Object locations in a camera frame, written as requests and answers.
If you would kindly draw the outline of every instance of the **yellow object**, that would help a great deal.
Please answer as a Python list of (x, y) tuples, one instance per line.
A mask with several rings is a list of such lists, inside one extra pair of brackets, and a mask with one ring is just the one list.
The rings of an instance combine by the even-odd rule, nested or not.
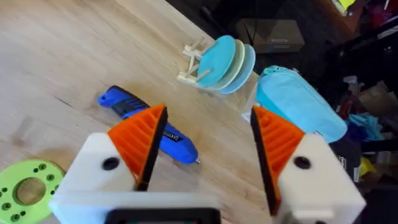
[(343, 6), (343, 8), (345, 10), (347, 10), (347, 8), (354, 4), (355, 0), (338, 0), (340, 2), (340, 4)]
[(361, 157), (361, 166), (359, 167), (359, 175), (362, 177), (368, 172), (377, 172), (371, 161), (365, 157)]

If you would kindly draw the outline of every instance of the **wooden tabletop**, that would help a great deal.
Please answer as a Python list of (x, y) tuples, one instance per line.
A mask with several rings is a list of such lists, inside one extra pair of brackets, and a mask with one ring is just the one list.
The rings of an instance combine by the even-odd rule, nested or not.
[[(180, 83), (185, 44), (204, 36), (164, 0), (0, 2), (0, 170), (48, 159), (67, 170), (92, 132), (120, 122), (96, 98), (119, 85), (189, 136), (202, 164), (160, 152), (150, 191), (203, 192), (223, 203), (223, 223), (270, 223), (250, 125), (239, 110), (255, 77), (219, 97)], [(44, 223), (57, 223), (49, 217)]]

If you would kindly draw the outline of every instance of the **blue fabric bag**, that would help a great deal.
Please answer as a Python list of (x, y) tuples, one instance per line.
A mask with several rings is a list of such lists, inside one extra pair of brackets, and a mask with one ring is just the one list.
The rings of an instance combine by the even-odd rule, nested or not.
[(347, 132), (346, 123), (297, 72), (271, 66), (262, 72), (256, 93), (261, 106), (298, 126), (334, 142)]

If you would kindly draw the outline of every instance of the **green ring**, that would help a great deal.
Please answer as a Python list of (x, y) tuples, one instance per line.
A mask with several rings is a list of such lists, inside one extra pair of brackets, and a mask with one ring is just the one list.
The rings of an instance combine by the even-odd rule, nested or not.
[[(47, 204), (55, 193), (64, 172), (57, 165), (42, 159), (28, 159), (7, 167), (0, 173), (0, 205), (1, 208), (9, 203), (8, 209), (0, 209), (0, 223), (31, 224), (38, 223), (51, 214)], [(43, 198), (33, 205), (22, 204), (16, 191), (22, 181), (35, 177), (45, 185)]]

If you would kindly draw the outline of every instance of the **clutter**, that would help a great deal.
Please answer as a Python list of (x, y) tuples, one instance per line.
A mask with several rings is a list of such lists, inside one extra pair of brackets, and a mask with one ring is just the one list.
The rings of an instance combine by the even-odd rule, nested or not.
[(383, 116), (398, 109), (398, 99), (383, 81), (359, 95), (359, 100), (373, 116)]
[(256, 101), (291, 121), (305, 133), (319, 133), (334, 142), (347, 131), (346, 123), (296, 71), (271, 66), (258, 81)]
[(366, 140), (383, 140), (381, 134), (382, 126), (378, 123), (378, 118), (371, 116), (369, 113), (350, 114), (349, 122), (354, 123), (359, 127), (364, 127), (366, 131)]
[[(122, 119), (127, 119), (149, 108), (149, 105), (140, 98), (116, 85), (111, 86), (100, 96), (98, 103), (106, 108), (112, 108)], [(169, 123), (166, 124), (164, 129), (160, 148), (173, 159), (184, 164), (200, 163), (198, 151), (195, 149), (191, 139)]]
[(180, 72), (177, 79), (202, 90), (222, 94), (230, 94), (241, 88), (256, 61), (252, 47), (225, 35), (205, 50), (198, 51), (196, 47), (202, 41), (185, 46), (183, 53), (190, 56), (191, 60), (188, 71)]
[(236, 30), (239, 38), (245, 44), (251, 44), (257, 54), (298, 52), (305, 44), (294, 20), (241, 19)]
[[(57, 191), (63, 178), (63, 170), (42, 159), (28, 159), (7, 167), (0, 173), (0, 221), (7, 224), (34, 224), (51, 214), (47, 204)], [(30, 179), (44, 185), (39, 201), (24, 203), (18, 196), (19, 189)]]

